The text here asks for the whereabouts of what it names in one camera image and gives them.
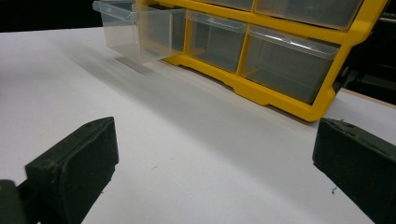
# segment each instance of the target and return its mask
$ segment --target yellow plastic frame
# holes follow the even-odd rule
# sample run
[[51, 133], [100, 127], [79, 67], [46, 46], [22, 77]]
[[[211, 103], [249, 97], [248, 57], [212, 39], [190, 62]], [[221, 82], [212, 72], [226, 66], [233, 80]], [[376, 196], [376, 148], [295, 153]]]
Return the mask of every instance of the yellow plastic frame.
[[215, 16], [245, 21], [247, 23], [257, 24], [263, 27], [273, 28], [281, 32], [311, 37], [340, 45], [340, 49], [338, 50], [332, 66], [325, 77], [318, 91], [318, 95], [312, 105], [300, 102], [287, 95], [268, 89], [260, 84], [249, 81], [240, 76], [247, 54], [249, 35], [245, 36], [236, 74], [226, 72], [208, 63], [203, 63], [199, 60], [193, 59], [187, 55], [187, 46], [189, 45], [190, 40], [189, 21], [186, 21], [183, 53], [164, 59], [173, 65], [183, 65], [190, 67], [210, 77], [220, 80], [227, 86], [233, 88], [235, 93], [238, 95], [243, 96], [259, 105], [273, 105], [301, 119], [315, 121], [324, 116], [335, 97], [335, 91], [332, 88], [332, 84], [337, 78], [350, 50], [353, 46], [359, 44], [368, 37], [388, 0], [364, 0], [355, 20], [352, 22], [349, 29], [345, 31], [317, 27], [297, 21], [281, 20], [257, 14], [253, 11], [256, 0], [253, 0], [253, 7], [251, 11], [241, 11], [227, 7], [219, 7], [192, 0], [143, 0], [142, 2], [145, 4], [157, 2], [168, 7], [185, 7], [187, 9], [192, 9]]

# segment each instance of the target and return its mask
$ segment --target white table surface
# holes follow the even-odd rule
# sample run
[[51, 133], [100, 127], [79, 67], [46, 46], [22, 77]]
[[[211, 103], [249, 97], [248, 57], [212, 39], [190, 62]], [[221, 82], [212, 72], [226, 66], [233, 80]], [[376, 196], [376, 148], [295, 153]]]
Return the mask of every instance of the white table surface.
[[[0, 179], [112, 116], [120, 163], [83, 223], [372, 223], [312, 163], [318, 123], [163, 61], [137, 64], [103, 28], [0, 34]], [[396, 110], [340, 91], [326, 117], [396, 144]]]

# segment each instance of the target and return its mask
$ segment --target transparent plastic bin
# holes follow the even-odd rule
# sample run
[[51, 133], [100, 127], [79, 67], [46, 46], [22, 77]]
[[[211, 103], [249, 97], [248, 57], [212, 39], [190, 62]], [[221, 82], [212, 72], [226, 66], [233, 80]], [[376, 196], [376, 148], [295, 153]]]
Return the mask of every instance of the transparent plastic bin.
[[236, 72], [247, 24], [188, 10], [188, 54], [231, 73]]
[[253, 0], [195, 0], [198, 2], [205, 2], [213, 5], [232, 7], [245, 11], [250, 11]]
[[337, 30], [353, 22], [363, 0], [257, 0], [255, 11]]
[[242, 76], [311, 104], [332, 65], [338, 46], [249, 25]]
[[147, 63], [183, 50], [186, 9], [160, 10], [134, 1], [94, 1], [106, 43], [123, 56]]

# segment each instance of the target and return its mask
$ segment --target open drawer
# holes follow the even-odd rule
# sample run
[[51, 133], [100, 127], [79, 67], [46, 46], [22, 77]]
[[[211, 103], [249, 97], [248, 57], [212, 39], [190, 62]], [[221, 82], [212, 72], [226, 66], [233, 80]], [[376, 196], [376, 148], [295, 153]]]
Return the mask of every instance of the open drawer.
[[184, 8], [142, 6], [135, 0], [94, 1], [92, 6], [102, 14], [107, 45], [135, 62], [147, 63], [183, 50]]

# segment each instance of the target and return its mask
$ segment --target yellow storage cabinet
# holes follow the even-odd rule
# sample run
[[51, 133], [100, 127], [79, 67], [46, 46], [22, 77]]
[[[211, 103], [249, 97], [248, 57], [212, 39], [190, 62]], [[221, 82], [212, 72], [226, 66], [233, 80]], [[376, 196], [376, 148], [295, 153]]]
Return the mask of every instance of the yellow storage cabinet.
[[[162, 28], [166, 27], [169, 41], [164, 44], [151, 35], [148, 40], [154, 41], [143, 36], [139, 42], [145, 48], [165, 46], [166, 53], [151, 58], [193, 68], [259, 105], [273, 105], [314, 121], [332, 103], [334, 81], [351, 48], [367, 38], [387, 2], [136, 0], [130, 4], [131, 9], [157, 10], [142, 15], [166, 15]], [[182, 8], [184, 21], [179, 14]], [[95, 9], [106, 14], [105, 8]], [[143, 35], [150, 35], [145, 30], [153, 23], [148, 21], [134, 23], [140, 24]], [[177, 47], [175, 39], [184, 45]]]

